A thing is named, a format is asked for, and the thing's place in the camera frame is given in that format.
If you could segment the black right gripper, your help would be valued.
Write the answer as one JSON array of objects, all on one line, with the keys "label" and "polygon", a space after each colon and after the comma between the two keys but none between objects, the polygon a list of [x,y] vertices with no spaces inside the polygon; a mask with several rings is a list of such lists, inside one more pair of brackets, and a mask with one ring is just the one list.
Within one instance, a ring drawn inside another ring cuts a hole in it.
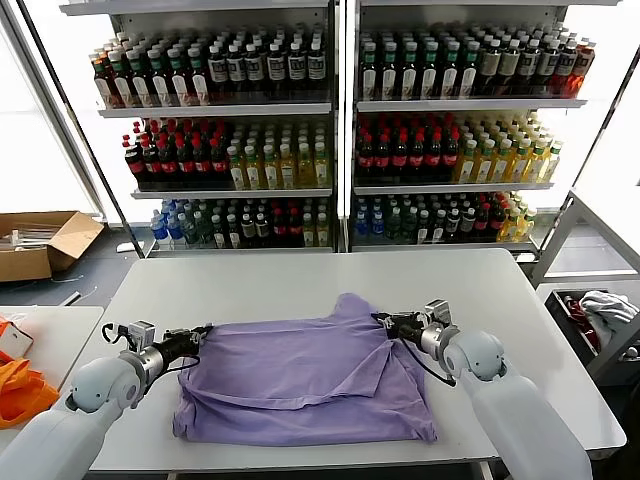
[{"label": "black right gripper", "polygon": [[373,313],[372,317],[384,328],[387,335],[396,335],[412,343],[421,342],[425,329],[424,316],[421,313],[377,312]]}]

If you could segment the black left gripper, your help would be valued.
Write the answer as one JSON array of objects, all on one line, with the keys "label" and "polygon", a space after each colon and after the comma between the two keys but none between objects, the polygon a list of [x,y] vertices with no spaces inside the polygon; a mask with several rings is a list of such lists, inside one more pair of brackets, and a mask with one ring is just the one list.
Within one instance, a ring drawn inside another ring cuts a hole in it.
[{"label": "black left gripper", "polygon": [[200,343],[206,341],[212,329],[213,325],[211,323],[196,326],[192,329],[168,329],[168,336],[160,343],[162,357],[181,358],[197,355]]}]

